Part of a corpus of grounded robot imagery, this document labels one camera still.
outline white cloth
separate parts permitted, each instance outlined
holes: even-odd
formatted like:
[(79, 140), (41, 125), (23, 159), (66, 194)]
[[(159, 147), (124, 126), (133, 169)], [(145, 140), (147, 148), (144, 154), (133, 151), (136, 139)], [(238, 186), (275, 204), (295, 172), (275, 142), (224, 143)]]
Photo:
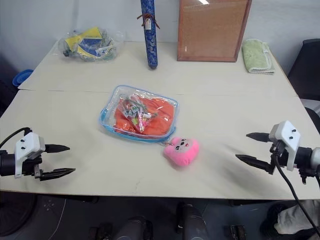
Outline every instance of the white cloth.
[[(320, 200), (301, 201), (305, 210), (316, 226), (320, 225)], [(312, 225), (308, 221), (299, 205), (295, 205), (278, 214), (278, 222), (274, 228), (279, 234), (295, 234), (300, 230), (311, 229)], [(317, 235), (313, 235), (309, 240), (318, 240)]]

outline yellow paper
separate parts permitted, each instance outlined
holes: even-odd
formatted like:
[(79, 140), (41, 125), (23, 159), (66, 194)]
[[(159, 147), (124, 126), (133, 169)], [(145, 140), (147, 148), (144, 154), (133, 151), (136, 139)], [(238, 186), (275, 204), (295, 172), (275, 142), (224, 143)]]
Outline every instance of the yellow paper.
[(86, 57), (90, 57), (90, 58), (97, 58), (97, 56), (92, 55), (91, 53), (86, 52), (85, 50), (83, 50), (79, 45), (78, 48), (76, 50), (79, 54), (84, 55)]
[(97, 26), (88, 29), (87, 31), (72, 37), (65, 39), (65, 42), (68, 44), (70, 50), (72, 51), (74, 45), (81, 42), (84, 38), (86, 39), (102, 39), (101, 33)]

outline orange fabric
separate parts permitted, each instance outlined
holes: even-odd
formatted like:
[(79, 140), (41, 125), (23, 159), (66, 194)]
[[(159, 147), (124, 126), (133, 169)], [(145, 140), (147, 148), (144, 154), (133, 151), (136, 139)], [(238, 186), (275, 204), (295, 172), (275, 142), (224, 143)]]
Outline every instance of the orange fabric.
[[(145, 127), (142, 134), (144, 135), (164, 135), (166, 134), (174, 119), (175, 109), (170, 103), (163, 98), (146, 99), (139, 97), (140, 101), (145, 105), (147, 111), (151, 114), (157, 113), (150, 123)], [(137, 133), (132, 123), (122, 114), (119, 109), (116, 109), (115, 114), (115, 127), (128, 132)]]

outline plastic bag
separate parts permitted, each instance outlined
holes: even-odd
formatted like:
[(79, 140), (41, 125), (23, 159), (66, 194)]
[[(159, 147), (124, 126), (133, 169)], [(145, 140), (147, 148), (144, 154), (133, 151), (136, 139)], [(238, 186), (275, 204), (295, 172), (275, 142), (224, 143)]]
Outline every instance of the plastic bag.
[(124, 43), (124, 35), (97, 26), (84, 32), (74, 31), (58, 43), (59, 51), (66, 57), (79, 57), (84, 61), (112, 60)]
[(161, 142), (176, 129), (177, 101), (142, 89), (120, 85), (100, 113), (100, 123), (124, 138)]

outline white wall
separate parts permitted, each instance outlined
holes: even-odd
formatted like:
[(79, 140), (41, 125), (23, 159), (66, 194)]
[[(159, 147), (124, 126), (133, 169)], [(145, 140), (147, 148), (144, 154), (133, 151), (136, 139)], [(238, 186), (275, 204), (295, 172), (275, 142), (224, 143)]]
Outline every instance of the white wall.
[[(178, 39), (179, 0), (155, 0), (159, 42)], [(95, 25), (144, 41), (140, 0), (0, 0), (0, 53), (18, 70), (34, 69), (73, 28)], [(252, 0), (244, 38), (268, 42), (288, 72), (302, 40), (320, 38), (319, 0)]]

